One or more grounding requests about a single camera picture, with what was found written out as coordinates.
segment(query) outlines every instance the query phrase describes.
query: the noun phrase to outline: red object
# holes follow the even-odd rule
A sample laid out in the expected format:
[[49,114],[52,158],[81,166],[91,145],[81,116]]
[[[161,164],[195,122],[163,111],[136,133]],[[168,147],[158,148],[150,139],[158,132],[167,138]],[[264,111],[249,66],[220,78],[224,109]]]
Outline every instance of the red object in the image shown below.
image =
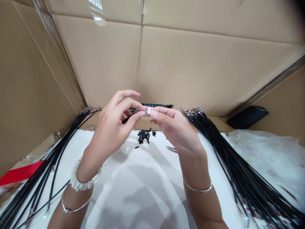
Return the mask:
[[29,179],[44,161],[8,171],[1,179],[0,186]]

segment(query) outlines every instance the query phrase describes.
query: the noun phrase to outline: red-handled scissors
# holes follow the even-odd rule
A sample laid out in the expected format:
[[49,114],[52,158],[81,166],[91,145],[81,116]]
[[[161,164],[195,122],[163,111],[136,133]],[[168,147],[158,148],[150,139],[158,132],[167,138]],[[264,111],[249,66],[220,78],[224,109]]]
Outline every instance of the red-handled scissors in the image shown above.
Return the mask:
[[168,149],[169,151],[172,151],[172,152],[177,153],[177,150],[176,150],[175,148],[173,148],[173,147],[167,146],[167,149]]

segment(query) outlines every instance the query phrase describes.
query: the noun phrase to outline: bracelet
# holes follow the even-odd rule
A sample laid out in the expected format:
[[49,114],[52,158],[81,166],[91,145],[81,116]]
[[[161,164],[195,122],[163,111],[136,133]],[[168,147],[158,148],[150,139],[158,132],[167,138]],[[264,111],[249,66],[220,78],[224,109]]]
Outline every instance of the bracelet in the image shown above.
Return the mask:
[[75,210],[71,210],[70,208],[66,208],[66,207],[64,206],[64,193],[66,192],[67,187],[64,189],[64,192],[63,192],[63,194],[62,194],[62,196],[61,196],[61,206],[63,207],[63,211],[64,211],[66,214],[67,214],[67,213],[71,213],[71,212],[77,212],[77,211],[81,210],[81,209],[82,209],[83,207],[85,207],[85,206],[89,203],[89,201],[91,200],[91,196],[92,196],[92,193],[93,193],[93,192],[91,192],[91,194],[90,194],[89,199],[87,200],[87,202],[86,202],[83,206],[81,206],[80,208],[75,209]]
[[74,165],[73,169],[72,169],[72,172],[71,172],[71,178],[70,178],[70,184],[71,184],[71,187],[75,190],[75,191],[85,191],[87,189],[91,189],[93,187],[94,184],[97,183],[98,181],[98,177],[100,176],[101,174],[101,168],[100,167],[97,171],[97,173],[94,175],[94,177],[89,180],[88,182],[86,183],[81,183],[78,178],[77,178],[77,171],[78,171],[78,167],[79,167],[79,164],[80,162],[82,161],[82,158],[81,157],[77,162],[76,164]]
[[185,182],[184,179],[183,179],[183,181],[184,181],[184,183],[187,185],[187,187],[189,187],[191,190],[193,190],[193,191],[195,191],[195,192],[201,192],[201,193],[205,192],[205,193],[207,193],[207,192],[211,191],[211,189],[212,189],[212,187],[213,187],[213,184],[212,184],[212,181],[211,181],[211,186],[210,186],[208,189],[206,189],[206,190],[198,190],[198,189],[194,189],[194,188],[192,188],[191,186],[189,186],[189,185]]

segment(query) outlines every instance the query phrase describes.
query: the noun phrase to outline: white scrunchie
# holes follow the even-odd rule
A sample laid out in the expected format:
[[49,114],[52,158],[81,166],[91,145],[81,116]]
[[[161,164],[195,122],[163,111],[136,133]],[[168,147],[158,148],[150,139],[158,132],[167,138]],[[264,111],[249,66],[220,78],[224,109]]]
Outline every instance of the white scrunchie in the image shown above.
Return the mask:
[[94,175],[94,177],[89,180],[88,182],[86,183],[80,183],[78,178],[77,178],[77,171],[78,171],[78,167],[79,167],[79,164],[80,162],[82,161],[82,158],[81,157],[77,162],[76,164],[74,165],[73,169],[72,169],[72,172],[71,172],[71,178],[70,178],[70,184],[72,186],[72,188],[75,190],[75,191],[84,191],[84,190],[87,190],[87,189],[91,189],[93,187],[94,184],[97,183],[98,181],[98,177],[100,176],[101,174],[101,167],[98,169],[98,172]]

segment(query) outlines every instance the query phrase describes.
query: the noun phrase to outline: left hand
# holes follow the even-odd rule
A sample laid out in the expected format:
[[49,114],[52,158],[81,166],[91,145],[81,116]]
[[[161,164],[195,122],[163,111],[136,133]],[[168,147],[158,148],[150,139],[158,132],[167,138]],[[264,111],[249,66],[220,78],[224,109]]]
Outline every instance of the left hand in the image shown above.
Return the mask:
[[[102,109],[97,128],[90,144],[84,151],[78,169],[79,181],[90,180],[103,163],[122,146],[134,125],[147,115],[146,109],[141,103],[126,98],[139,96],[140,94],[133,90],[118,91]],[[125,119],[123,114],[131,115],[130,107],[136,108],[139,112],[132,115],[125,124],[122,124]]]

